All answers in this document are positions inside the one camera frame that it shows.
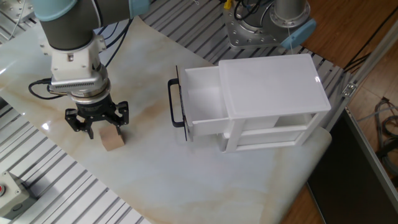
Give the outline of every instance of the emergency stop button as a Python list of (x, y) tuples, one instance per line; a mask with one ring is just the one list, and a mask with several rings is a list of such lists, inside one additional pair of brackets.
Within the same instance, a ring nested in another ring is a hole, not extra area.
[(2, 196), (2, 195), (4, 195), (4, 192), (6, 191), (6, 187), (5, 186), (3, 186), (3, 185), (0, 185), (0, 197)]

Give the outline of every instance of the metal base plate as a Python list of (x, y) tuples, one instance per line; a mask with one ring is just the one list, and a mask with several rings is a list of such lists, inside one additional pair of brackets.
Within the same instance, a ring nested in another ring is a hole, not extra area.
[(0, 11), (15, 22), (18, 21), (22, 12), (21, 22), (25, 22), (26, 20), (34, 17), (33, 6), (30, 3), (30, 0), (25, 1), (23, 12), (22, 7), (24, 2), (19, 0), (2, 0), (0, 2)]
[(234, 49), (256, 49), (259, 47), (276, 47), (279, 43), (263, 27), (256, 28), (244, 21), (234, 18), (234, 8), (223, 9), (226, 30), (231, 46)]

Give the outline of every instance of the open drawer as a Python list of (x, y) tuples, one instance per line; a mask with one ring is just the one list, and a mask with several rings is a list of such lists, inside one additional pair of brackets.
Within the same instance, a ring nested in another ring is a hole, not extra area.
[(182, 107), (190, 139), (226, 132), (229, 118), (218, 67), (182, 69), (180, 74)]
[(188, 129), (191, 140), (219, 134), (228, 142), (227, 152), (299, 146), (330, 110), (319, 80), (309, 55), (181, 69), (174, 81), (184, 117), (179, 126)]

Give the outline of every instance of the black handle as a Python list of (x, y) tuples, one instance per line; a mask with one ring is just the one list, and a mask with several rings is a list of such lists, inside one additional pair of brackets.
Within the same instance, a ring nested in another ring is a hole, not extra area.
[(178, 78), (170, 79), (170, 80), (167, 82), (167, 89), (169, 90), (170, 114), (172, 115), (172, 123), (173, 123), (173, 126), (176, 127), (176, 128), (182, 128), (182, 127), (185, 127), (185, 124), (184, 124), (183, 121), (181, 121), (181, 122), (175, 122), (175, 121), (174, 121), (173, 103), (172, 103), (172, 92), (171, 92), (171, 90), (170, 90), (170, 87), (171, 87), (172, 85), (177, 85), (177, 84), (178, 84), (178, 86), (179, 86)]

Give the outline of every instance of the drawer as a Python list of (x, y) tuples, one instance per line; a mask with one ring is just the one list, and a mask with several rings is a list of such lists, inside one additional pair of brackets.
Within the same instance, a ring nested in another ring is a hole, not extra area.
[(180, 85), (189, 135), (225, 132), (229, 118), (218, 67), (181, 69)]

